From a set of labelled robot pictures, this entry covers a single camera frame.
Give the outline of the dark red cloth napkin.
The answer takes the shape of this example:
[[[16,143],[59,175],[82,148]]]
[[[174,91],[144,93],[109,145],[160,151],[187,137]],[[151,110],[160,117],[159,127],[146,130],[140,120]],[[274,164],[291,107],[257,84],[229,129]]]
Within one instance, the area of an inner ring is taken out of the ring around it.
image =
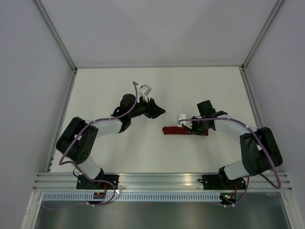
[[[186,126],[178,127],[178,126],[165,126],[162,128],[164,135],[200,135],[200,136],[208,136],[208,129],[199,129],[193,130]]]

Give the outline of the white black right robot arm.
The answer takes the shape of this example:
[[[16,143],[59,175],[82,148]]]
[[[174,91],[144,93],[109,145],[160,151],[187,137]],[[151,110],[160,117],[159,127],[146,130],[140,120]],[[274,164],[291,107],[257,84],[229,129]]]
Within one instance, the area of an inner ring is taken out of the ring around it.
[[[193,116],[188,122],[188,131],[195,135],[207,135],[210,129],[226,134],[240,145],[241,160],[219,169],[217,182],[222,188],[229,188],[235,181],[244,177],[262,175],[267,170],[274,172],[276,183],[272,186],[281,188],[277,167],[283,158],[268,127],[250,127],[231,118],[225,111],[216,111],[207,100],[197,104],[199,116]]]

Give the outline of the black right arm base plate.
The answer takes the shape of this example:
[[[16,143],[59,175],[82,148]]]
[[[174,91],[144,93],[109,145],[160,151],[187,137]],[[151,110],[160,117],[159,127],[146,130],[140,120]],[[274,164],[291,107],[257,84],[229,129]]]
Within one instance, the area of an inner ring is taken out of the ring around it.
[[[229,180],[219,175],[202,175],[197,180],[203,185],[204,190],[245,190],[246,182],[243,178]]]

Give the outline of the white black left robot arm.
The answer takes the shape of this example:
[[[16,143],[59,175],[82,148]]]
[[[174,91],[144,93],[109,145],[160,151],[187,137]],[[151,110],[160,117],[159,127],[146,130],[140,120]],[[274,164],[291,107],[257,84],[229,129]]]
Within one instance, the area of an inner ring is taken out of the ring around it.
[[[137,99],[133,94],[125,94],[108,120],[93,122],[73,118],[57,141],[56,149],[83,173],[92,188],[99,189],[104,184],[104,171],[91,157],[96,138],[124,132],[138,116],[155,119],[164,113],[152,98]]]

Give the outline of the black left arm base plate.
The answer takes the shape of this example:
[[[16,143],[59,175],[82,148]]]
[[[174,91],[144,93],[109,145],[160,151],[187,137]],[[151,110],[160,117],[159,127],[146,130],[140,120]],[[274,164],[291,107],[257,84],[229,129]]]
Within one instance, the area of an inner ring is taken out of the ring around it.
[[[98,180],[104,180],[106,182],[97,182],[88,180],[84,175],[79,175],[77,180],[76,189],[79,190],[114,190],[118,188],[119,175],[105,174]]]

